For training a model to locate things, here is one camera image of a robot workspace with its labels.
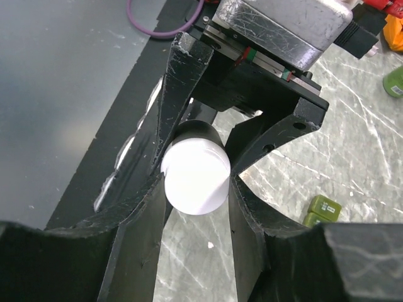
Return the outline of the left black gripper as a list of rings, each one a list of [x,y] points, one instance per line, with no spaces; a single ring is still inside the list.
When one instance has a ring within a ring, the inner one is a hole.
[[[211,124],[215,110],[232,108],[249,116],[263,113],[233,127],[225,144],[231,174],[240,174],[278,147],[321,127],[329,103],[320,93],[311,78],[239,34],[214,25],[180,32],[171,44],[157,100],[152,169],[159,166],[180,121],[194,118]],[[187,113],[191,98],[197,102]],[[311,110],[292,112],[301,101]],[[273,113],[279,109],[292,113]]]

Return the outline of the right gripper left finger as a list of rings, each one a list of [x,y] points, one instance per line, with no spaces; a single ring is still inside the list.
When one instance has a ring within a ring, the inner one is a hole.
[[[152,301],[166,197],[162,175],[70,228],[1,223],[2,301]]]

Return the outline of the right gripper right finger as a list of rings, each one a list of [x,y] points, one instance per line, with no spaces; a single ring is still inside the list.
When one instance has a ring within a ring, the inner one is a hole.
[[[402,225],[286,217],[232,177],[229,220],[239,301],[401,301]]]

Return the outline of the green weekly pill organizer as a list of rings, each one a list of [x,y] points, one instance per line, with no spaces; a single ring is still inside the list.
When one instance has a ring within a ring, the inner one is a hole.
[[[323,196],[317,195],[312,198],[303,225],[313,227],[320,223],[337,222],[342,206]]]

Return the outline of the dark white-capped pill bottle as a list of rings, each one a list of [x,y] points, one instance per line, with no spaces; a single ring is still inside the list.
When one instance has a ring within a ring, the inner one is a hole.
[[[230,160],[207,122],[181,123],[161,162],[167,200],[187,215],[215,211],[229,194]]]

